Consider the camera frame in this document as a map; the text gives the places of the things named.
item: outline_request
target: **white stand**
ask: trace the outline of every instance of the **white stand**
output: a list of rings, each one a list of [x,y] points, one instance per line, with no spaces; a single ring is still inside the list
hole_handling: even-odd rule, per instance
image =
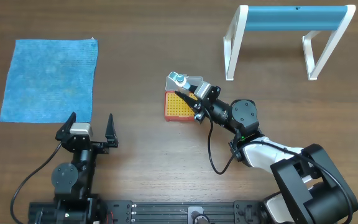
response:
[[[345,30],[352,20],[355,11],[355,5],[347,5],[347,12],[344,18],[339,24],[337,30],[331,33],[327,45],[319,60],[317,61],[317,64],[314,64],[311,39],[320,33],[320,31],[313,30],[302,37],[303,51],[305,53],[306,69],[308,72],[309,80],[317,79],[321,69],[323,69],[325,63],[335,49],[335,46],[341,39],[343,33],[345,33]],[[247,16],[248,6],[239,6],[233,17],[233,20],[230,23],[226,35],[223,37],[224,68],[227,81],[233,81],[234,79],[234,71],[236,69],[237,59],[240,52],[242,36],[244,35],[244,31],[246,29]]]

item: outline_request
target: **blue cloth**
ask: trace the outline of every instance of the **blue cloth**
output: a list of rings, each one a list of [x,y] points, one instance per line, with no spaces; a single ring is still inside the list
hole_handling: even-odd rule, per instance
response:
[[[98,41],[17,40],[6,81],[1,121],[64,123],[92,115]]]

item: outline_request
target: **robotic arm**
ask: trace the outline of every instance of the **robotic arm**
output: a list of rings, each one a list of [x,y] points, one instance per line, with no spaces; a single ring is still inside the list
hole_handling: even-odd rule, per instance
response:
[[[175,93],[195,112],[195,120],[201,123],[208,117],[211,131],[214,122],[234,134],[229,143],[232,159],[273,174],[280,192],[264,200],[265,220],[270,220],[267,223],[336,223],[346,216],[346,223],[350,222],[358,209],[356,196],[321,146],[300,148],[275,143],[259,129],[252,100],[235,100],[228,105],[218,99],[218,86],[204,81],[190,85],[184,75],[176,72],[168,77],[178,87]],[[189,92],[197,100],[187,96]],[[222,174],[226,169],[214,170]],[[320,177],[322,182],[307,188],[306,182]]]

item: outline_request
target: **cable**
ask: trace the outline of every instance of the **cable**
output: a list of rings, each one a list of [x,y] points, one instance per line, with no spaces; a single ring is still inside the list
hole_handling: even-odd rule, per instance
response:
[[[311,160],[311,159],[307,158],[306,156],[303,156],[303,155],[298,154],[296,152],[289,151],[286,148],[283,149],[283,148],[278,147],[278,146],[276,146],[274,144],[271,144],[269,142],[263,142],[263,141],[248,142],[248,143],[242,145],[242,147],[240,149],[236,149],[233,152],[232,156],[230,157],[229,161],[227,162],[226,166],[224,167],[224,169],[221,172],[216,170],[214,162],[212,161],[212,156],[211,156],[211,135],[212,135],[212,130],[214,128],[214,124],[213,124],[211,114],[209,113],[209,111],[204,106],[201,106],[201,109],[208,115],[209,122],[211,123],[211,128],[210,128],[209,133],[208,133],[208,156],[209,156],[209,161],[211,163],[212,169],[215,171],[215,173],[217,173],[218,175],[224,174],[226,172],[227,168],[229,167],[230,163],[232,162],[232,160],[236,156],[236,154],[240,151],[240,149],[244,148],[245,146],[248,146],[248,145],[251,145],[251,144],[265,144],[267,146],[270,146],[270,147],[273,147],[275,149],[278,149],[279,151],[291,154],[291,155],[293,155],[293,156],[295,156],[295,157],[297,157],[297,158],[299,158],[301,160],[309,162],[313,166],[317,167],[321,172],[324,172],[325,174],[327,174],[329,176],[329,178],[331,178],[331,180],[333,180],[335,182],[335,184],[341,189],[341,191],[342,191],[342,193],[343,193],[343,195],[345,196],[345,199],[346,199],[346,203],[347,203],[347,206],[348,206],[348,209],[349,209],[349,215],[347,216],[347,220],[343,224],[349,224],[352,221],[352,219],[353,219],[352,204],[351,204],[351,201],[350,201],[350,198],[349,198],[348,194],[346,193],[344,187],[339,183],[339,181],[327,169],[325,169],[322,165],[318,164],[314,160]]]
[[[11,200],[11,217],[13,218],[13,220],[17,223],[17,224],[23,224],[22,222],[20,222],[14,212],[13,212],[13,204],[15,203],[15,199],[17,197],[17,194],[19,193],[20,189],[23,187],[23,185],[34,175],[36,174],[40,169],[44,168],[45,165],[48,164],[49,161],[52,160],[52,158],[55,156],[55,154],[59,151],[60,147],[62,146],[61,143],[59,143],[59,145],[56,147],[55,151],[52,153],[52,155],[50,155],[50,157],[40,166],[38,167],[36,170],[34,170],[30,175],[28,175],[23,182],[19,185],[19,187],[17,188],[15,194],[13,195],[13,198]]]

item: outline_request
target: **brown wooden surface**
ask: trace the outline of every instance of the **brown wooden surface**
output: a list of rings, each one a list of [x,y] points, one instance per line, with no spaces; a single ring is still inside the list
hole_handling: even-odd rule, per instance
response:
[[[208,122],[164,120],[165,77],[203,76],[221,99],[256,102],[262,131],[288,146],[322,145],[358,199],[358,1],[356,14],[317,81],[308,81],[301,36],[306,32],[246,33],[235,81],[224,80],[223,35],[240,4],[299,1],[0,1],[0,112],[16,39],[99,40],[92,126],[103,140],[114,115],[119,148],[98,157],[93,192],[137,202],[260,200],[278,191],[272,175],[233,163],[216,175],[209,164]],[[327,34],[313,39],[319,55]],[[0,122],[0,223],[12,223],[17,186],[52,153],[61,124]],[[232,134],[216,127],[213,158],[222,169]],[[21,190],[15,211],[53,199],[52,170],[71,160],[62,149]],[[353,223],[358,223],[358,212]]]

